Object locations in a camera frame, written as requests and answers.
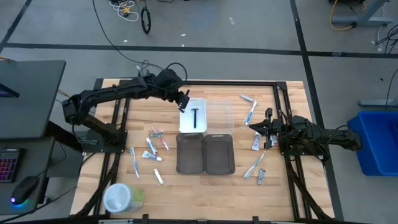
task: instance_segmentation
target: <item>dark plastic tray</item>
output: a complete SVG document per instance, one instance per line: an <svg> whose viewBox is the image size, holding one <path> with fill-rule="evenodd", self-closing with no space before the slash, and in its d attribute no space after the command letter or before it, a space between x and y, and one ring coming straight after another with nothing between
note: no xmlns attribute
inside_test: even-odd
<svg viewBox="0 0 398 224"><path fill-rule="evenodd" d="M235 172L234 146L231 135L206 135L205 170L210 175L228 175Z"/></svg>
<svg viewBox="0 0 398 224"><path fill-rule="evenodd" d="M177 167L180 174L200 174L205 170L202 133L178 134Z"/></svg>

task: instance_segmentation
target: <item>clear plastic container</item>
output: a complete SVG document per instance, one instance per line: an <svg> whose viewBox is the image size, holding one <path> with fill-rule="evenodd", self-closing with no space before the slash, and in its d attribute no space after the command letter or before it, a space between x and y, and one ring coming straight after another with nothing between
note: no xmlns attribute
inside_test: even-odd
<svg viewBox="0 0 398 224"><path fill-rule="evenodd" d="M232 134L234 114L229 100L206 100L208 134Z"/></svg>

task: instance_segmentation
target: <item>computer mouse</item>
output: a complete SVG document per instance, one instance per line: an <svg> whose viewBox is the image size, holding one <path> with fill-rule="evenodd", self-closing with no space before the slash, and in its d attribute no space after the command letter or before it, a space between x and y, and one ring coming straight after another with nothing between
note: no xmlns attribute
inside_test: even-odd
<svg viewBox="0 0 398 224"><path fill-rule="evenodd" d="M19 182L11 195L11 203L14 205L24 203L25 200L29 198L29 195L33 192L38 182L39 180L37 177L26 177Z"/></svg>

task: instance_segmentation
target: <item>plastic cup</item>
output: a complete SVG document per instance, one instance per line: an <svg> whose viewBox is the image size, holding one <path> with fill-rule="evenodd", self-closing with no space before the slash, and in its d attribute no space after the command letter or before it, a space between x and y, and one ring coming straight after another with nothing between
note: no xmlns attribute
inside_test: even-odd
<svg viewBox="0 0 398 224"><path fill-rule="evenodd" d="M126 184L113 184L106 189L103 203L111 213L133 212L144 204L144 192Z"/></svg>

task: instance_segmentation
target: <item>floor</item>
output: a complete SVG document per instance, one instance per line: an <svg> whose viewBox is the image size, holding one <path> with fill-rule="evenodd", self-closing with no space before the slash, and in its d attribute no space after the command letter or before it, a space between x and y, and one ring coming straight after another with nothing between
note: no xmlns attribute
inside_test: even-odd
<svg viewBox="0 0 398 224"><path fill-rule="evenodd" d="M398 67L398 49L384 55L383 49L372 43L378 27L332 30L327 0L174 0L172 4L148 0L152 16L149 35L143 33L139 21L119 18L108 1L95 3L110 40L120 45L126 56L163 67L180 62L192 79L301 80L312 119L326 128L336 128L355 117L362 110L358 100L385 98ZM142 1L137 4L143 7ZM359 13L358 4L352 5ZM387 3L384 16L397 13L398 1ZM335 15L352 16L354 12L337 4ZM89 0L0 0L0 18L0 54L18 61L66 60L60 89L69 94L91 89L97 78L137 73L135 63L109 46ZM398 18L383 27L380 37L397 23ZM340 52L341 57L330 57L333 52ZM398 80L392 84L390 97L398 98ZM50 119L70 130L59 104ZM352 222L396 223L398 179L365 176L355 153L334 146L330 149L333 168L326 169L326 174L335 179L329 181L336 216ZM74 159L63 166L76 169L81 156L71 152L70 157ZM76 172L67 178L52 178L47 195L56 197L76 182ZM19 220L66 217L72 199L73 191L53 206Z"/></svg>

